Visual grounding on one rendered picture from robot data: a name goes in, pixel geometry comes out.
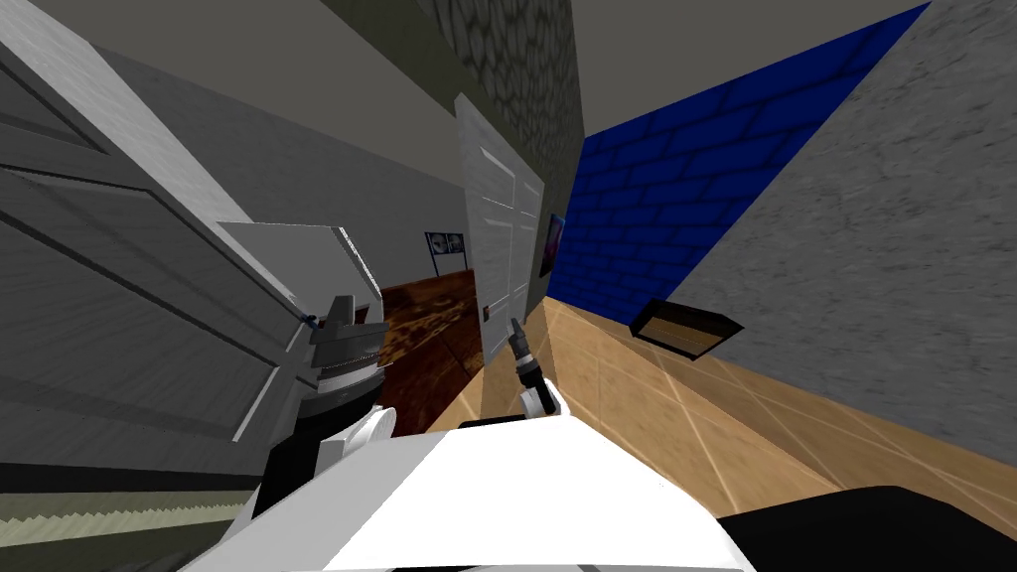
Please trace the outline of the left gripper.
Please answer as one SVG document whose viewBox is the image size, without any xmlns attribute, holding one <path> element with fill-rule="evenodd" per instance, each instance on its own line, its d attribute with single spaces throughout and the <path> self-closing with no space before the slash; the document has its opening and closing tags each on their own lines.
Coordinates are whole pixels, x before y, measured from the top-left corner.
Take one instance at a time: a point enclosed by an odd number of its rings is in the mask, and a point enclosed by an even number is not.
<svg viewBox="0 0 1017 572">
<path fill-rule="evenodd" d="M 327 322 L 323 326 L 313 324 L 309 344 L 314 347 L 310 366 L 331 367 L 345 363 L 363 361 L 377 364 L 388 332 L 388 323 L 356 322 L 356 297 L 338 295 L 335 297 Z"/>
</svg>

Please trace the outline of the plain grey door leaf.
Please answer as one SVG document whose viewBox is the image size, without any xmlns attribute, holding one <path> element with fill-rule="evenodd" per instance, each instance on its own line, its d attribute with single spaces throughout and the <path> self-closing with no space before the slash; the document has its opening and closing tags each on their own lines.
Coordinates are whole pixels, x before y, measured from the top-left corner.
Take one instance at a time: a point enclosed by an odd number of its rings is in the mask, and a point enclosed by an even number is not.
<svg viewBox="0 0 1017 572">
<path fill-rule="evenodd" d="M 304 314 L 324 318 L 334 299 L 354 297 L 365 321 L 384 320 L 380 289 L 351 237 L 338 226 L 221 221 L 235 239 L 285 288 Z"/>
</svg>

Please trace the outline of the white panelled door leaf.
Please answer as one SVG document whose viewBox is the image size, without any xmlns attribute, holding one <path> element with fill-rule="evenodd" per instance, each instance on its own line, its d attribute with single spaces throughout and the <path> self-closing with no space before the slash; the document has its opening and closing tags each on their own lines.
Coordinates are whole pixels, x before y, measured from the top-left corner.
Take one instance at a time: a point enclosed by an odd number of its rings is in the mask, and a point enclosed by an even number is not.
<svg viewBox="0 0 1017 572">
<path fill-rule="evenodd" d="M 544 183 L 466 94 L 455 99 L 484 364 L 508 343 L 508 319 L 526 319 Z M 490 306 L 484 323 L 482 310 Z"/>
</svg>

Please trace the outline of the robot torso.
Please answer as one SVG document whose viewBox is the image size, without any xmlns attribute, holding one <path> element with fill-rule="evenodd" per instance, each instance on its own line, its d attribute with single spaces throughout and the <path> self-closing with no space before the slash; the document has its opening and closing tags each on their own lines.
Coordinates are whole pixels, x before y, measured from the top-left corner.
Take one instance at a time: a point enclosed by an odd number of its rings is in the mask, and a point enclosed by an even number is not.
<svg viewBox="0 0 1017 572">
<path fill-rule="evenodd" d="M 716 518 L 573 416 L 364 445 L 182 572 L 756 572 Z"/>
</svg>

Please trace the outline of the large grey panelled door leaf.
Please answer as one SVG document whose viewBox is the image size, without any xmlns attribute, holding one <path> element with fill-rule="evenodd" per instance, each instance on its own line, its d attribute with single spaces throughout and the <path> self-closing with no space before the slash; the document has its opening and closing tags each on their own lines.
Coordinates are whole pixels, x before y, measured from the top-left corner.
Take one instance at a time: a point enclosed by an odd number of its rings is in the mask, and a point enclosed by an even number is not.
<svg viewBox="0 0 1017 572">
<path fill-rule="evenodd" d="M 294 306 L 97 50 L 0 0 L 0 462 L 254 476 Z"/>
</svg>

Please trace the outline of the purple wall picture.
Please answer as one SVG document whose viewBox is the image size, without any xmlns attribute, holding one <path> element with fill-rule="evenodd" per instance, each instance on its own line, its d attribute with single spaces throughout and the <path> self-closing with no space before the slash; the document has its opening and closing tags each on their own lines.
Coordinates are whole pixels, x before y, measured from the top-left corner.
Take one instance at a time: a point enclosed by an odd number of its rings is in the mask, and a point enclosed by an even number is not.
<svg viewBox="0 0 1017 572">
<path fill-rule="evenodd" d="M 565 220 L 558 214 L 551 214 L 549 217 L 548 231 L 542 250 L 542 258 L 539 268 L 539 277 L 550 274 L 554 268 L 556 258 L 560 249 L 561 237 L 563 234 Z"/>
</svg>

